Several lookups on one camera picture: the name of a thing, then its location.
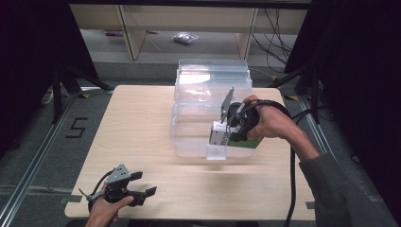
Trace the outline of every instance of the sleeve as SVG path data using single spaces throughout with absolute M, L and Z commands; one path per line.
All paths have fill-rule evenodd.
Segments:
M 300 163 L 315 198 L 318 226 L 393 226 L 330 154 Z

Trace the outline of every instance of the table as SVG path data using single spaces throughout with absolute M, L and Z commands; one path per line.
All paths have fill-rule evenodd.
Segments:
M 283 103 L 277 89 L 254 88 L 259 97 Z M 207 161 L 179 158 L 169 141 L 173 86 L 120 85 L 103 116 L 72 195 L 91 193 L 99 179 L 120 163 L 143 171 L 129 190 L 157 186 L 144 206 L 125 207 L 121 218 L 263 220 L 286 219 L 290 204 L 289 144 L 264 139 L 249 158 Z M 293 219 L 314 219 L 314 201 L 298 165 Z M 68 202 L 65 214 L 88 217 L 87 201 Z

